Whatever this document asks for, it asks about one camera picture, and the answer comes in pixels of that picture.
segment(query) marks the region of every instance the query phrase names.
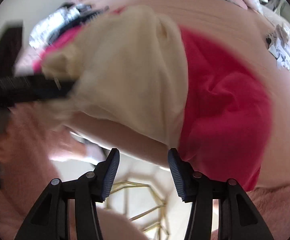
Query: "silver screw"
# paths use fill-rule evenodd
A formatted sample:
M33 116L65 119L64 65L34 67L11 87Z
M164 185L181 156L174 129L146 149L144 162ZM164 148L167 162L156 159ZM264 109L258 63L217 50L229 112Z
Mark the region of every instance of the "silver screw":
M53 186L57 185L58 183L59 183L59 179L53 179L53 180L51 181L51 184L52 184Z
M90 171L90 172L88 172L88 173L86 173L86 177L87 178L93 178L93 177L95 177L95 173L93 173L92 171Z
M202 176L203 176L203 174L201 172L199 172L199 171L194 171L193 172L193 177L194 178L200 179Z
M236 181L236 179L229 179L228 180L228 184L232 185L232 186L235 186L237 184L237 181Z

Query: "gold geometric frame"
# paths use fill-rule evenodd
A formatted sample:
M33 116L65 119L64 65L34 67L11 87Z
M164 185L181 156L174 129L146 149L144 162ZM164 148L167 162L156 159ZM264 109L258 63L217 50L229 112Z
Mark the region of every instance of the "gold geometric frame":
M110 195L113 193L116 193L120 190L129 190L130 188L137 188L137 187L147 187L149 189L149 192L151 193L156 206L137 215L134 216L132 218L130 218L130 221L134 221L136 219L139 219L153 211L155 211L156 209L158 209L159 212L159 216L158 219L156 221L154 221L153 223L146 225L144 228L141 229L141 231L143 233L146 233L150 230L156 229L156 239L157 240L162 240L162 230L164 231L164 233L166 234L166 238L165 240L168 240L169 238L169 226L168 226L168 220L167 220L167 216L166 216L166 201L165 199L161 199L158 194L155 192L155 190L152 188L151 185L149 184L144 184L144 183L138 183L138 182L132 182L132 181L122 181L122 182L117 182L114 183L112 186L112 190L110 192ZM106 199L105 201L105 206L106 209L112 209L111 205L110 205L110 195L109 197ZM128 210L128 198L127 198L127 194L124 194L124 212L123 215L127 216L127 210Z

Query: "ribbed rubber pad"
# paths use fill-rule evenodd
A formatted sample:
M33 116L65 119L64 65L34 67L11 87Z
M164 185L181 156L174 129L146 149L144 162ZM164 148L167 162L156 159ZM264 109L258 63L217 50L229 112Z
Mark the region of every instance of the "ribbed rubber pad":
M106 172L106 175L104 177L103 181L103 190L102 190L102 199L103 201L109 196L110 191L112 189L112 184L114 183L114 179L117 173L119 165L119 151L117 150L114 154L114 157L112 158L112 161L110 163L110 166Z
M175 187L177 190L177 194L184 201L185 195L186 195L185 194L184 180L183 180L183 178L178 170L176 161L175 161L173 153L171 151L168 152L168 164L169 164L169 169L171 170L171 173L173 176L173 180L174 180L174 184L175 184Z

